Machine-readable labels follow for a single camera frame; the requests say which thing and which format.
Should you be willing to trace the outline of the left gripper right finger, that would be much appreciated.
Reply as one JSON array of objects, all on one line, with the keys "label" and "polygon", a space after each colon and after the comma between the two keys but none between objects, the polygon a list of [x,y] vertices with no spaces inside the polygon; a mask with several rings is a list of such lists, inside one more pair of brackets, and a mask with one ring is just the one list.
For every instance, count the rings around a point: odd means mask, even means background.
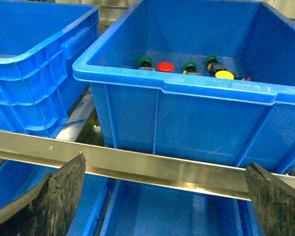
[{"label": "left gripper right finger", "polygon": [[295,189],[254,162],[245,179],[263,234],[295,236]]}]

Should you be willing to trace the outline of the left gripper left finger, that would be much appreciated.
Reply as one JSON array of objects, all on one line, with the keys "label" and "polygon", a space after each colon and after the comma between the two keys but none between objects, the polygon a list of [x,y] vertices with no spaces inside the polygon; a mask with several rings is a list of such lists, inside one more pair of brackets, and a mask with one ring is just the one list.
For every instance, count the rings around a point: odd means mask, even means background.
[{"label": "left gripper left finger", "polygon": [[79,154],[0,209],[0,236],[65,236],[81,200],[86,159]]}]

